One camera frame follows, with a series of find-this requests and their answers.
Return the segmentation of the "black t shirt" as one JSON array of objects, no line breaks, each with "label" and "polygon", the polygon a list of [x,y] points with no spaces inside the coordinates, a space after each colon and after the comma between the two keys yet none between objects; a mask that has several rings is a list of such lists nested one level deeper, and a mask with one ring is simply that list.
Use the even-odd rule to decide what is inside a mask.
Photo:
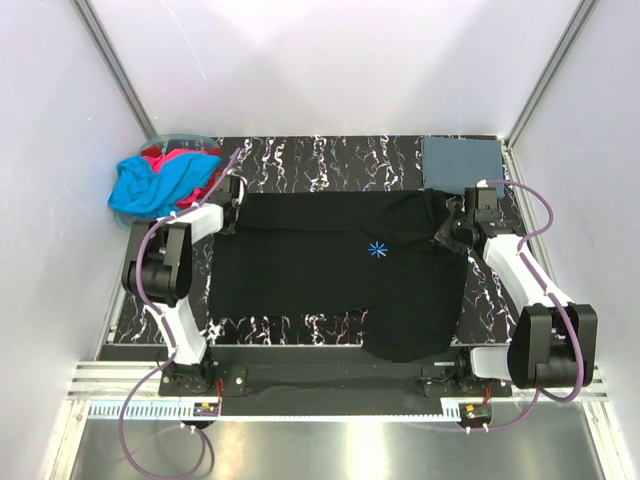
[{"label": "black t shirt", "polygon": [[363,347],[394,362],[445,352],[467,258],[438,245],[438,190],[251,193],[213,241],[209,311],[246,316],[365,313]]}]

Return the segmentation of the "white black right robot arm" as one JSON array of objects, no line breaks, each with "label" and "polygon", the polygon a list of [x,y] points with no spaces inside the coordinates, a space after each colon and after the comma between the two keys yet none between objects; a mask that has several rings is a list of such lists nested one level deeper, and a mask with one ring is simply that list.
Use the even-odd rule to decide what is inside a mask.
[{"label": "white black right robot arm", "polygon": [[589,304],[565,294],[534,258],[529,242],[537,231],[517,234],[502,220],[498,189],[502,181],[481,181],[461,200],[448,201],[450,215],[435,234],[436,244],[457,254],[475,252],[498,276],[519,319],[502,355],[475,348],[470,362],[454,371],[454,384],[466,396],[486,389],[501,373],[519,389],[535,389],[568,403],[593,379],[598,316]]}]

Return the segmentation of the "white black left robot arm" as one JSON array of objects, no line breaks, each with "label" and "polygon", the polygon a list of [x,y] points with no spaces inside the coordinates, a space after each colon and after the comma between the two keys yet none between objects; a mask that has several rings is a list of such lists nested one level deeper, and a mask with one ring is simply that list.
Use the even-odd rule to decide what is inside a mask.
[{"label": "white black left robot arm", "polygon": [[216,233],[232,233],[245,197],[246,181],[229,175],[205,203],[132,224],[121,282],[143,302],[167,347],[161,395],[203,396],[222,387],[189,301],[193,245]]}]

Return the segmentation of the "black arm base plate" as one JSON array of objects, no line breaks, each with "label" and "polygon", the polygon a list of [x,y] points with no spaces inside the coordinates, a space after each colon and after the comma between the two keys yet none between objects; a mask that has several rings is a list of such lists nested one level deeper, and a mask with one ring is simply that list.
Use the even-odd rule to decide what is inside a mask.
[{"label": "black arm base plate", "polygon": [[497,400],[511,388],[472,376],[468,349],[391,362],[354,346],[214,346],[208,348],[222,381],[222,400],[284,405],[391,405],[416,411],[427,400]]}]

